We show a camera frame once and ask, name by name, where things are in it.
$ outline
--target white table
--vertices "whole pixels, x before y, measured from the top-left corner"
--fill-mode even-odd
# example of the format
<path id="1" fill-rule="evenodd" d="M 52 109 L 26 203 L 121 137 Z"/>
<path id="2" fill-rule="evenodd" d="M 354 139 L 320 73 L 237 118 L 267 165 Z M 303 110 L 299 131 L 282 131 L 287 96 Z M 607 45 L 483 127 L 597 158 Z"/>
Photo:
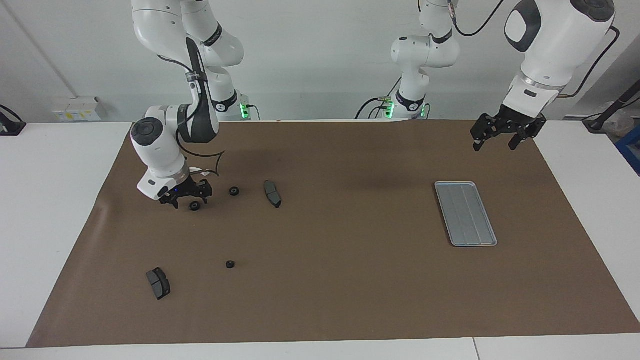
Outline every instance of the white table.
<path id="1" fill-rule="evenodd" d="M 0 347 L 25 346 L 129 127 L 31 124 L 0 138 Z M 640 178 L 605 136 L 579 122 L 549 122 L 536 143 L 639 316 Z M 637 360 L 640 334 L 0 350 L 0 359 L 177 357 Z"/>

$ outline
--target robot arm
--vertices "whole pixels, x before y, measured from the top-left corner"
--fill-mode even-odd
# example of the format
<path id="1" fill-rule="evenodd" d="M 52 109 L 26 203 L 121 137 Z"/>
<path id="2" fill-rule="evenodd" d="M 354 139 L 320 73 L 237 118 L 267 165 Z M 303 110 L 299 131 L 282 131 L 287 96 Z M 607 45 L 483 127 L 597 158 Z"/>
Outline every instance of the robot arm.
<path id="1" fill-rule="evenodd" d="M 416 119 L 424 107 L 429 86 L 426 69 L 453 66 L 460 55 L 460 45 L 452 37 L 447 0 L 420 0 L 420 3 L 420 23 L 429 36 L 401 37 L 391 48 L 391 57 L 402 70 L 402 82 L 392 99 L 390 118 Z"/>
<path id="2" fill-rule="evenodd" d="M 132 0 L 132 14 L 138 40 L 160 59 L 184 68 L 193 98 L 192 104 L 153 106 L 131 129 L 133 146 L 148 167 L 138 189 L 176 208 L 180 197 L 206 201 L 212 195 L 211 186 L 206 180 L 196 184 L 191 178 L 177 139 L 180 136 L 188 143 L 209 143 L 217 136 L 220 125 L 216 110 L 229 99 L 228 86 L 233 87 L 228 72 L 221 67 L 240 63 L 244 49 L 238 39 L 222 29 L 208 1 Z M 219 76 L 213 76 L 215 94 L 209 90 L 208 65 L 222 70 L 225 76 L 227 86 L 221 86 L 222 90 L 215 88 Z"/>
<path id="3" fill-rule="evenodd" d="M 483 114 L 471 130 L 474 149 L 501 133 L 514 133 L 509 143 L 538 135 L 546 123 L 541 114 L 586 62 L 614 20 L 612 0 L 523 0 L 505 25 L 508 42 L 525 54 L 498 115 Z"/>

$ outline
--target green light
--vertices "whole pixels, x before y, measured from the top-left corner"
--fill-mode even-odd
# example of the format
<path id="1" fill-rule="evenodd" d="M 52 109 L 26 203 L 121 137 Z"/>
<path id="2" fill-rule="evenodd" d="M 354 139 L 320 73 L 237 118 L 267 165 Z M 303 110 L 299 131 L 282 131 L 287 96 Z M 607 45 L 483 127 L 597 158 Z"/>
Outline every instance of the green light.
<path id="1" fill-rule="evenodd" d="M 249 111 L 247 111 L 246 106 L 243 103 L 240 103 L 240 112 L 242 113 L 243 119 L 246 119 L 249 117 Z"/>
<path id="2" fill-rule="evenodd" d="M 396 108 L 396 104 L 394 103 L 391 103 L 387 108 L 387 112 L 385 113 L 387 119 L 392 119 L 394 117 L 394 108 Z"/>

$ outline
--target brown table surface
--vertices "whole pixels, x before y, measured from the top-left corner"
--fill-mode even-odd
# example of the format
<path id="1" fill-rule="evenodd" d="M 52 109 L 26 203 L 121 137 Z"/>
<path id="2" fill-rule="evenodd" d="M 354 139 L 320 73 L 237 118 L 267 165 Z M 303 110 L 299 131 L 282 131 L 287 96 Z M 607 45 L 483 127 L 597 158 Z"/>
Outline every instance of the brown table surface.
<path id="1" fill-rule="evenodd" d="M 224 123 L 188 146 L 227 151 L 196 213 L 137 191 L 127 140 L 28 346 L 640 332 L 535 144 L 476 153 L 471 125 Z M 498 246 L 451 246 L 437 181 L 478 185 Z"/>

